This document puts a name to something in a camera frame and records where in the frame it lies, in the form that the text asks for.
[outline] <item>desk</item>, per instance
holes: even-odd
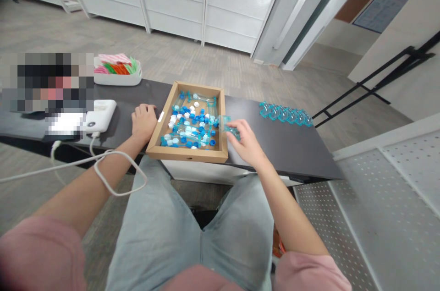
[[[131,113],[141,103],[156,105],[156,116],[159,117],[170,90],[170,84],[146,79],[134,87],[95,84],[94,99],[113,99],[117,102],[109,128],[95,140],[95,146],[115,149],[128,139],[132,132]],[[280,175],[299,178],[305,183],[343,178],[314,127],[290,125],[263,118],[259,114],[259,102],[248,99],[227,95],[225,105],[226,114],[232,119],[247,120]],[[0,136],[41,141],[46,127],[44,119],[0,111]],[[88,147],[90,141],[90,137],[84,137],[74,144]],[[252,170],[231,145],[228,150],[229,159],[225,165]]]

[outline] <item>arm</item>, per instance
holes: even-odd
[[[157,124],[154,105],[141,104],[132,113],[132,136],[116,150],[135,159],[148,143]],[[99,170],[109,185],[115,189],[130,168],[130,162],[122,155],[106,156]],[[82,173],[68,186],[40,207],[33,215],[54,217],[76,229],[83,238],[93,220],[109,198],[110,193],[93,167]]]
[[[248,123],[237,120],[228,123],[228,126],[236,127],[240,132],[240,142],[228,132],[229,142],[240,157],[257,171],[286,250],[328,255],[318,233],[267,159]]]

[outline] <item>forearm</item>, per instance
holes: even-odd
[[[284,246],[288,251],[329,254],[316,230],[269,160],[256,167]]]
[[[116,151],[125,152],[134,159],[146,142],[144,138],[131,136]],[[99,163],[99,170],[108,184],[116,189],[130,166],[126,157],[113,154]],[[40,207],[34,216],[57,218],[74,227],[83,237],[109,196],[110,192],[91,167]]]

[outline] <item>hand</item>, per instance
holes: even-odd
[[[255,169],[262,163],[268,161],[247,121],[244,119],[239,119],[227,123],[227,126],[236,127],[240,132],[240,142],[232,133],[227,132],[226,135],[229,142],[240,155],[242,160],[250,164]]]
[[[132,113],[132,135],[139,137],[145,143],[151,139],[157,124],[154,109],[156,109],[155,105],[142,103]]]

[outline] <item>pink shirt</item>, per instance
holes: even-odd
[[[50,217],[25,219],[0,238],[0,280],[13,290],[86,290],[81,238]],[[275,291],[350,291],[350,283],[330,256],[288,252],[275,274]],[[170,281],[163,291],[242,291],[216,272],[197,265]]]

